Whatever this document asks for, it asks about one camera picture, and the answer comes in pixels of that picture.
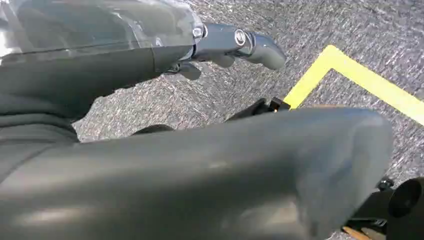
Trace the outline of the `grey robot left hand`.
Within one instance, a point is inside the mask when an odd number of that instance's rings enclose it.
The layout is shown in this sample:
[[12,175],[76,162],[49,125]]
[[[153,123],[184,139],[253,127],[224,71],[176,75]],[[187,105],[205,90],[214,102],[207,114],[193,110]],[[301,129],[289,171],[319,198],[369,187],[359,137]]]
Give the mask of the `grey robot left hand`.
[[385,173],[391,123],[361,108],[240,115],[82,143],[99,97],[194,61],[277,70],[274,41],[180,0],[0,3],[3,240],[322,240]]

